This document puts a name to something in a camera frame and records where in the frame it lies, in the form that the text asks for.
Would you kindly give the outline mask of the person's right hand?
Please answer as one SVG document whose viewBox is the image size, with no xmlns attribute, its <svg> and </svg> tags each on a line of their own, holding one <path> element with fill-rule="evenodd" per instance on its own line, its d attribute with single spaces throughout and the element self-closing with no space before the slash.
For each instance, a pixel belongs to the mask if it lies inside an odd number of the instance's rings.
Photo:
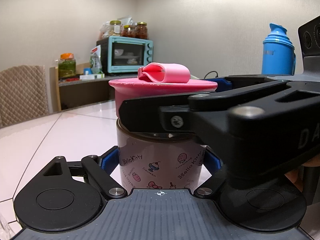
<svg viewBox="0 0 320 240">
<path fill-rule="evenodd" d="M 301 167 L 292 170 L 290 172 L 287 172 L 285 174 L 286 178 L 291 181 L 293 185 L 297 189 L 299 189 L 300 192 L 303 191 L 303 178 L 304 178 L 304 168 L 305 167 L 319 167 L 320 164 L 320 156 L 317 155 L 304 163 Z"/>
</svg>

